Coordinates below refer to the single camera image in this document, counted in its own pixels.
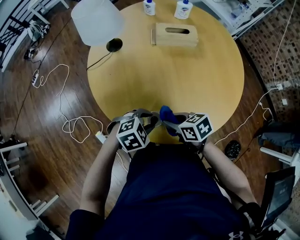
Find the black and white cube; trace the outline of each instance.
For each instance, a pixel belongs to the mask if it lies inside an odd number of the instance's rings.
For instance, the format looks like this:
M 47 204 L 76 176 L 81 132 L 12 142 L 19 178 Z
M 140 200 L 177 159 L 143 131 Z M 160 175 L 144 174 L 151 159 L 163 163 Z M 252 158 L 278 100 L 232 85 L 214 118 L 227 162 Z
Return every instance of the black and white cube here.
M 186 142 L 202 142 L 213 133 L 210 118 L 205 113 L 196 113 L 179 125 Z
M 117 138 L 126 152 L 145 148 L 150 142 L 138 117 L 121 121 Z

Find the lotion bottle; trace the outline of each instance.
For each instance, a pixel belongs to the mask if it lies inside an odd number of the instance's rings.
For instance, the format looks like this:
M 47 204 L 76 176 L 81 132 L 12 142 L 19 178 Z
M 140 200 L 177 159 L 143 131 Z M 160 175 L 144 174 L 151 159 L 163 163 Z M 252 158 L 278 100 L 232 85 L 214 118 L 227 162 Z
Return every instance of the lotion bottle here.
M 152 0 L 144 0 L 144 11 L 145 14 L 154 16 L 155 15 L 155 2 Z
M 177 7 L 176 7 L 174 17 L 178 19 L 187 19 L 192 10 L 192 7 L 193 4 L 190 3 L 188 0 L 177 2 Z

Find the round wooden table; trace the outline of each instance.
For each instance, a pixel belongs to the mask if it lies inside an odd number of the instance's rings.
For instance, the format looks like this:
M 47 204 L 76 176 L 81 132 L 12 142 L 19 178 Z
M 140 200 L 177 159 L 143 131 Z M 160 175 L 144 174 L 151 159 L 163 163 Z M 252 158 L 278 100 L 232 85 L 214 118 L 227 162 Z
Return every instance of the round wooden table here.
M 144 13 L 142 2 L 121 10 L 123 47 L 88 70 L 90 89 L 109 119 L 167 105 L 174 113 L 207 113 L 216 131 L 232 116 L 243 92 L 240 52 L 226 28 L 205 11 L 194 6 L 188 19 L 179 20 L 175 9 L 174 0 L 156 0 L 155 16 Z M 151 45 L 155 23 L 194 25 L 197 47 Z M 91 47 L 87 65 L 107 53 L 105 45 Z M 149 137 L 157 143 L 178 142 L 163 127 Z

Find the black lamp base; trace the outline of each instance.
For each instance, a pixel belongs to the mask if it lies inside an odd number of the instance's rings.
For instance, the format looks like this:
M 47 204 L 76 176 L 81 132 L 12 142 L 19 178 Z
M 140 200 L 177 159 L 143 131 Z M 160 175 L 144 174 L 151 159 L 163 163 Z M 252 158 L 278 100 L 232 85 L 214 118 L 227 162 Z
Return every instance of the black lamp base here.
M 119 39 L 119 38 L 114 38 L 113 40 L 110 40 L 110 41 L 106 44 L 106 49 L 107 49 L 109 52 L 114 53 L 114 52 L 120 50 L 122 46 L 123 46 L 122 40 Z

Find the lamp shade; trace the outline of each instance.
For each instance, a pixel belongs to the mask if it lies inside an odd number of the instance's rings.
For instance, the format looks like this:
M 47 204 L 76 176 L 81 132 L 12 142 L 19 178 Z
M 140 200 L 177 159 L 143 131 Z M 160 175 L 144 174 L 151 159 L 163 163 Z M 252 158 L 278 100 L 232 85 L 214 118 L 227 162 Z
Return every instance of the lamp shade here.
M 124 27 L 123 16 L 109 0 L 82 0 L 71 16 L 82 41 L 89 46 L 106 44 Z

